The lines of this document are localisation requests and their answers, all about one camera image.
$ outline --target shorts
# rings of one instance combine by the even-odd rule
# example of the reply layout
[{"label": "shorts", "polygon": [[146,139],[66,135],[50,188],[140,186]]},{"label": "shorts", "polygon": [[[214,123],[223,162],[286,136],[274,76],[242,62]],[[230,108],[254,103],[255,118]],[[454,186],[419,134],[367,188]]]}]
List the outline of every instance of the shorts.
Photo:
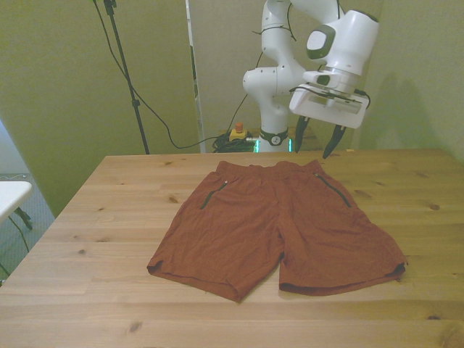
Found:
[{"label": "shorts", "polygon": [[279,288],[332,295],[398,279],[405,256],[318,161],[220,162],[183,203],[153,276],[241,302],[279,263]]}]

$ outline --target wood knot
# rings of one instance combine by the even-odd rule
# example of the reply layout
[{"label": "wood knot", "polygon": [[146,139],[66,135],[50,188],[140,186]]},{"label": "wood knot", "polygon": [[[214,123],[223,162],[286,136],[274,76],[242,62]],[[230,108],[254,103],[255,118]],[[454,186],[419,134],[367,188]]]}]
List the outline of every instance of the wood knot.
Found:
[{"label": "wood knot", "polygon": [[140,330],[141,327],[142,327],[142,322],[138,321],[130,326],[129,332],[131,333],[136,332],[137,330]]},{"label": "wood knot", "polygon": [[365,198],[372,198],[372,196],[370,194],[368,194],[367,192],[364,192],[364,191],[361,191],[361,190],[355,190],[355,192],[357,194],[359,194],[360,196],[363,196]]}]

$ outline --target table surface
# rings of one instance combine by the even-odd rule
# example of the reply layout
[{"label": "table surface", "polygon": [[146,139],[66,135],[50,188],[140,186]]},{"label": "table surface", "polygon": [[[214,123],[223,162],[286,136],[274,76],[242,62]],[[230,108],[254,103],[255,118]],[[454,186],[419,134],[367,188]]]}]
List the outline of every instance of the table surface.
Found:
[{"label": "table surface", "polygon": [[26,181],[0,181],[0,223],[6,220],[32,194]]},{"label": "table surface", "polygon": [[[0,288],[0,347],[464,347],[464,168],[441,150],[106,157]],[[400,281],[241,304],[149,275],[181,204],[221,160],[319,160],[409,265]]]}]

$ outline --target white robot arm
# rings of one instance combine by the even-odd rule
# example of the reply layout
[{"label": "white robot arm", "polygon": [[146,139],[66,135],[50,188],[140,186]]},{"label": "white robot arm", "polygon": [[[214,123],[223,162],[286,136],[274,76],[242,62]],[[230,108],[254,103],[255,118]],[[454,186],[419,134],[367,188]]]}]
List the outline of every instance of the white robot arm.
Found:
[{"label": "white robot arm", "polygon": [[[291,3],[322,23],[310,34],[307,53],[313,62],[324,66],[323,70],[305,72],[293,57],[291,34],[286,28],[286,11]],[[337,0],[267,0],[262,30],[262,51],[278,66],[257,68],[244,77],[245,90],[260,105],[261,149],[288,148],[284,138],[288,110],[274,104],[273,97],[291,89],[294,95],[289,108],[303,116],[297,126],[296,150],[311,117],[337,125],[324,154],[328,156],[343,135],[344,127],[358,128],[363,121],[369,101],[356,88],[376,41],[376,19],[358,11],[344,14]]]}]

